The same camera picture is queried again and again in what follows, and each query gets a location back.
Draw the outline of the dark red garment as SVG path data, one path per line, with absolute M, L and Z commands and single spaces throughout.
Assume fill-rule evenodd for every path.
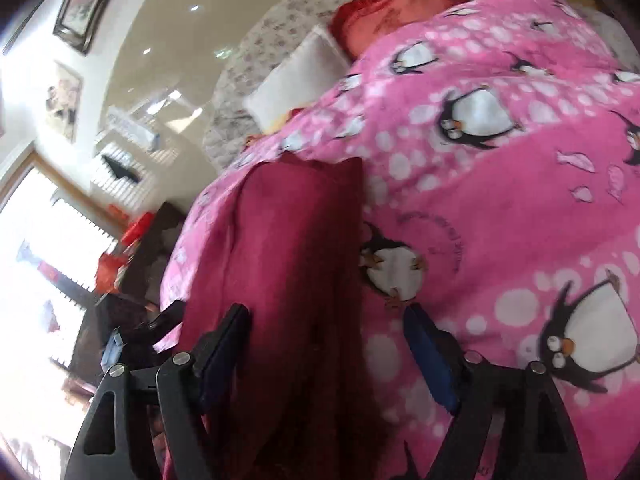
M 229 403 L 208 406 L 223 479 L 371 479 L 388 436 L 363 359 L 363 164 L 287 154 L 232 186 L 196 266 L 178 346 L 234 304 L 252 327 Z

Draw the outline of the pink penguin blanket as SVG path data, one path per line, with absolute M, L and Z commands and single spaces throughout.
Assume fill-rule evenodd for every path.
M 544 364 L 589 479 L 639 442 L 639 77 L 564 0 L 473 0 L 384 36 L 192 206 L 160 302 L 186 300 L 233 185 L 262 162 L 363 164 L 363 359 L 388 428 L 371 479 L 421 478 L 452 416 L 412 357 L 420 304 L 463 350 Z

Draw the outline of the small framed picture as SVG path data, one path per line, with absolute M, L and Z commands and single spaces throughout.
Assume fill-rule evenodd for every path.
M 81 76 L 65 65 L 55 63 L 50 71 L 44 105 L 53 129 L 70 143 L 76 138 L 81 91 Z

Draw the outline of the white pillow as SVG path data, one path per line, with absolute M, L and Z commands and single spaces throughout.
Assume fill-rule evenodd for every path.
M 348 57 L 323 25 L 316 25 L 258 87 L 243 100 L 262 133 L 296 108 L 306 107 L 333 88 L 350 67 Z

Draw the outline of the red cushion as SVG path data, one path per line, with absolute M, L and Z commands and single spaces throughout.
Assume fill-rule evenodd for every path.
M 415 22 L 428 21 L 453 6 L 470 0 L 352 0 L 334 13 L 329 32 L 356 60 L 371 44 Z

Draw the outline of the large framed picture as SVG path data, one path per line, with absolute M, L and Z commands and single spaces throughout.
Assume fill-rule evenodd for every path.
M 76 52 L 86 55 L 110 0 L 63 0 L 53 35 Z

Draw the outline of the floral grey bedsheet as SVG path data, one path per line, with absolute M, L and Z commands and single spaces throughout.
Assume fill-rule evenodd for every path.
M 352 0 L 281 0 L 254 25 L 234 49 L 214 87 L 213 118 L 203 151 L 219 171 L 240 154 L 257 124 L 243 107 L 257 89 L 316 25 L 327 25 L 337 9 Z

